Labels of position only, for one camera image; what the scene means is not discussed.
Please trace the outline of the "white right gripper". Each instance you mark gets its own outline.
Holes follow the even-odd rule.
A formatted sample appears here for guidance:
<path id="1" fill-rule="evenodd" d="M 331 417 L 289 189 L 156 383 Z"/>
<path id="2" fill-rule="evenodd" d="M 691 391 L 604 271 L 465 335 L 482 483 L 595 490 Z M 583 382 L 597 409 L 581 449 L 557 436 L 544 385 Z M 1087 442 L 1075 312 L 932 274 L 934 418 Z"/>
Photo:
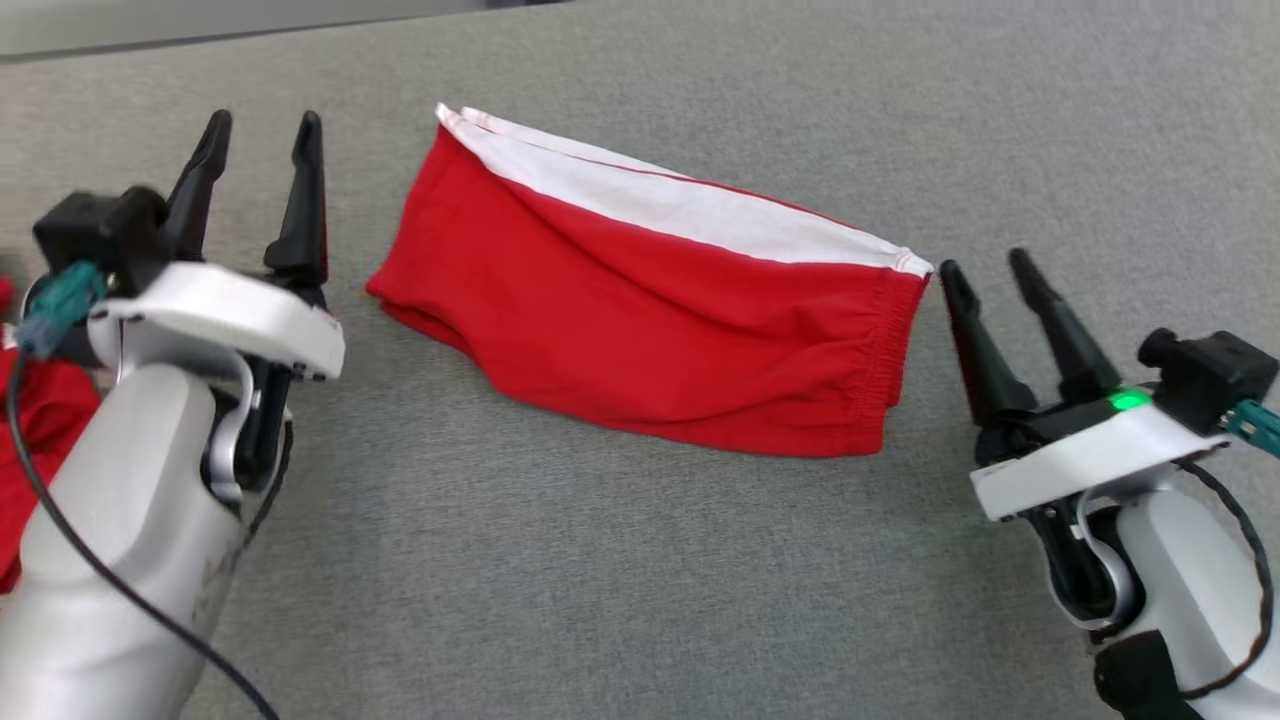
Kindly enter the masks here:
<path id="1" fill-rule="evenodd" d="M 1030 254 L 1012 249 L 1007 261 L 1050 342 L 1061 400 L 1082 404 L 1119 388 L 1116 368 Z M 959 263 L 943 261 L 940 278 L 973 423 L 991 427 L 1036 410 L 1034 392 L 1016 378 L 986 329 L 980 300 Z M 1110 401 L 1102 406 L 1111 416 L 1101 423 L 970 474 L 988 519 L 1021 519 L 1032 527 L 1055 602 L 1084 632 L 1111 632 L 1130 623 L 1140 585 L 1117 546 L 1096 537 L 1091 505 L 1157 491 L 1178 461 L 1230 443 L 1225 434 L 1197 434 L 1151 400 L 1128 409 Z"/>

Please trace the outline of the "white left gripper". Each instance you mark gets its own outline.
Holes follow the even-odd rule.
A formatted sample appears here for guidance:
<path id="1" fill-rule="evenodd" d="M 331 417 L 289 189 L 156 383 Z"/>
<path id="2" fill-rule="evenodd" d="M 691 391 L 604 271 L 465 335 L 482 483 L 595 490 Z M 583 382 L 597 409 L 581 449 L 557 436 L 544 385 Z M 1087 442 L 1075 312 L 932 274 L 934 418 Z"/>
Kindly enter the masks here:
<path id="1" fill-rule="evenodd" d="M 259 491 L 259 471 L 239 470 L 236 451 L 250 418 L 269 407 L 252 360 L 280 369 L 285 380 L 335 379 L 346 364 L 346 337 L 326 310 L 297 295 L 224 266 L 202 263 L 212 188 L 225 170 L 233 118 L 210 115 L 166 201 L 163 242 L 173 263 L 136 299 L 109 299 L 90 314 L 90 345 L 124 379 L 152 364 L 198 377 L 237 380 L 239 398 L 214 428 L 206 468 L 215 495 Z M 279 237 L 266 246 L 270 282 L 319 292 L 329 278 L 323 120 L 307 110 L 291 152 L 293 178 Z"/>

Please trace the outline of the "red T-shirt with white sleeves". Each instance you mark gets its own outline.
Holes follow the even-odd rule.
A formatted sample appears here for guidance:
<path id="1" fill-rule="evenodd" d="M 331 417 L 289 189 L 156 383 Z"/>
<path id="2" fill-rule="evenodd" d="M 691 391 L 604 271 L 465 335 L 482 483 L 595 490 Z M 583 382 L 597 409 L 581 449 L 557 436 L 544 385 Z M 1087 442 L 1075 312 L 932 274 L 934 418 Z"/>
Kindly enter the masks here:
<path id="1" fill-rule="evenodd" d="M 6 382 L 17 360 L 10 319 L 15 305 L 15 286 L 0 275 L 0 598 L 12 593 L 20 577 L 20 537 L 37 506 L 37 496 L 17 457 L 4 407 Z M 93 380 L 76 364 L 50 359 L 26 370 L 20 429 L 42 482 L 49 483 L 56 475 L 99 402 Z"/>

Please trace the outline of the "red shorts with white panel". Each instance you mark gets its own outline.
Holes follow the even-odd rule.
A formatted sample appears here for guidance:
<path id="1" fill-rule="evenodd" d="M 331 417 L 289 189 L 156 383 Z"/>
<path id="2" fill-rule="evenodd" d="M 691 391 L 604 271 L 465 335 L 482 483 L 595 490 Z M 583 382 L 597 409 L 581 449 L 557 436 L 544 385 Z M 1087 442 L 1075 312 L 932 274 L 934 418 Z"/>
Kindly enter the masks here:
<path id="1" fill-rule="evenodd" d="M 934 268 L 791 202 L 439 104 L 367 292 L 500 393 L 740 454 L 873 455 Z"/>

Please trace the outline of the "grey fabric sofa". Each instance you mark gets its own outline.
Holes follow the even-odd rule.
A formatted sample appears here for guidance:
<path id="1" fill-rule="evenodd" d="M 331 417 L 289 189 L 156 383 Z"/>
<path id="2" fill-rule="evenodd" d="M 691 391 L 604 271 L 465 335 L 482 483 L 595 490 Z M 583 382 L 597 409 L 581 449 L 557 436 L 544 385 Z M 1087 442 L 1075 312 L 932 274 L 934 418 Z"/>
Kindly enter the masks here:
<path id="1" fill-rule="evenodd" d="M 940 287 L 873 457 L 722 454 L 498 395 L 364 290 L 471 106 L 957 260 L 1038 396 L 1021 246 L 1116 366 L 1158 327 L 1280 356 L 1280 1 L 580 0 L 0 61 L 0 254 L 74 190 L 169 190 L 233 111 L 207 255 L 278 236 L 324 120 L 339 380 L 218 648 L 285 720 L 1116 720 L 1021 523 L 987 521 Z"/>

